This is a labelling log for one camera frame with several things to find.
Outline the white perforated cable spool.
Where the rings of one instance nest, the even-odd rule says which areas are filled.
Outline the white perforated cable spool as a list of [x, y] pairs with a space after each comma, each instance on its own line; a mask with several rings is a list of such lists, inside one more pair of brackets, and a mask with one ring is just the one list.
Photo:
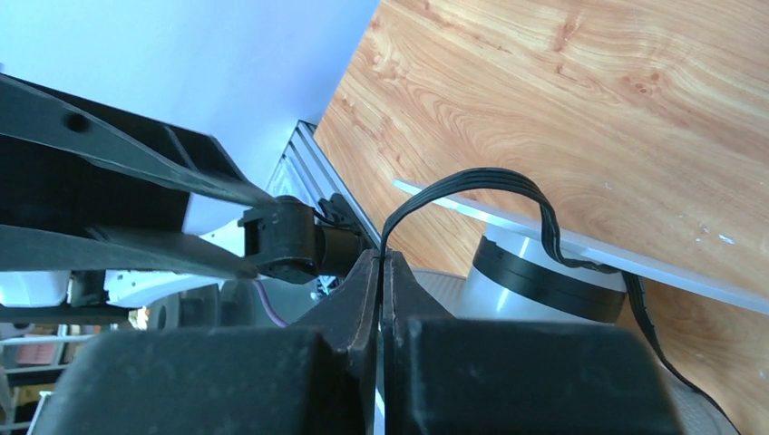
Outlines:
[[664, 355], [648, 315], [642, 281], [767, 314], [768, 299], [705, 275], [633, 253], [568, 230], [557, 261], [544, 247], [537, 221], [461, 198], [436, 204], [486, 225], [467, 276], [417, 268], [417, 281], [458, 317], [613, 325], [625, 302], [659, 359], [687, 434], [736, 434], [717, 402], [686, 379]]

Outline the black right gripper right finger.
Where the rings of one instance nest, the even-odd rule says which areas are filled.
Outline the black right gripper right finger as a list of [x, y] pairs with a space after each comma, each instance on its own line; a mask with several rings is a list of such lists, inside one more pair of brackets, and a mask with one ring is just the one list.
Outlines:
[[660, 370], [630, 331], [456, 318], [382, 256], [389, 434], [678, 434]]

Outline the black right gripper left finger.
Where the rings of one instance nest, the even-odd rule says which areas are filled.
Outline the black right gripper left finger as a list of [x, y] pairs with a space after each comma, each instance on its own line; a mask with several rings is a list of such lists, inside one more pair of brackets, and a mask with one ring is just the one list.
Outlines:
[[37, 434], [370, 434], [378, 251], [290, 326], [117, 331], [88, 340]]

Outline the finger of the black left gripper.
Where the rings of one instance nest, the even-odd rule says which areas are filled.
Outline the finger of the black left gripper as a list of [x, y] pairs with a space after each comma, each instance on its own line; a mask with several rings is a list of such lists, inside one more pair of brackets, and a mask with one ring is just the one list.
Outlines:
[[258, 268], [200, 237], [93, 227], [86, 237], [1, 226], [3, 271], [171, 271], [225, 279], [254, 278]]
[[168, 189], [248, 207], [273, 201], [210, 135], [6, 74], [1, 133]]

